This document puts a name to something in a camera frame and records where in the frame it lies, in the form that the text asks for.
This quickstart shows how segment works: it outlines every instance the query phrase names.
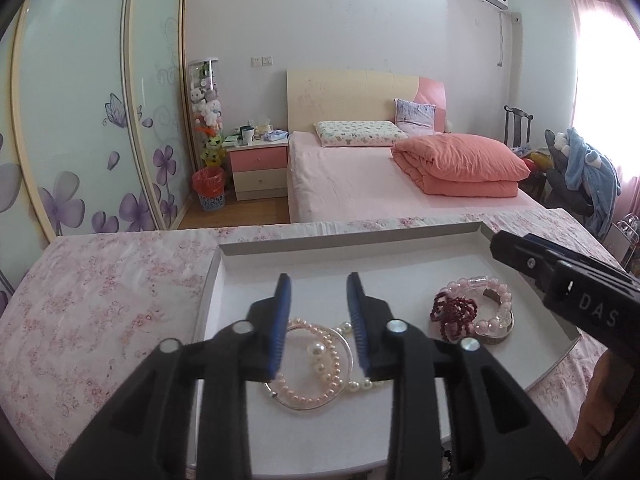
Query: headboard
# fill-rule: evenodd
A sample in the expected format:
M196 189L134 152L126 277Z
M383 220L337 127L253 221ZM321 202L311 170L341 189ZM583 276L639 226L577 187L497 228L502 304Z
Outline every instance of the headboard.
M314 132L318 121L393 121L394 99L432 103L444 130L444 85L418 76L371 70L287 70L290 132Z

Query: pink curtain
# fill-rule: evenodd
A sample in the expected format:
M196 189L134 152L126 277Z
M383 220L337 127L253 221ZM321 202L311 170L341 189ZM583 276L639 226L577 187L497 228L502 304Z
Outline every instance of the pink curtain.
M614 220L640 213L640 40L615 0L571 0L578 79L573 126L618 170Z

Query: trash can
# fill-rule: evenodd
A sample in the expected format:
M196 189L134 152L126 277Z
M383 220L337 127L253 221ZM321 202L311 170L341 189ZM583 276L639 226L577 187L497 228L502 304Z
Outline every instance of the trash can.
M225 206L225 181L225 170L219 166L209 166L193 174L191 185L204 211L216 211Z

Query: wardrobe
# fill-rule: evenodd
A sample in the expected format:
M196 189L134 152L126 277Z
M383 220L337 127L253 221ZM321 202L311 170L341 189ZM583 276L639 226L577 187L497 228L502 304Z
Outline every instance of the wardrobe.
M0 40L0 311L61 235L175 228L184 0L26 0Z

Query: frosted glass door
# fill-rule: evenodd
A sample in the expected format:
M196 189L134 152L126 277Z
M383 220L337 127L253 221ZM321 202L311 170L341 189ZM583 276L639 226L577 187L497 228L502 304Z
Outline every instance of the frosted glass door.
M169 227L186 205L192 171L180 81L180 0L132 0L130 12L133 101L151 117L148 128L138 127L138 157Z
M15 22L0 41L0 314L48 245L24 186L11 123L9 77Z
M154 229L123 105L123 0L26 5L16 45L17 135L49 236ZM146 110L137 112L134 120L144 123Z

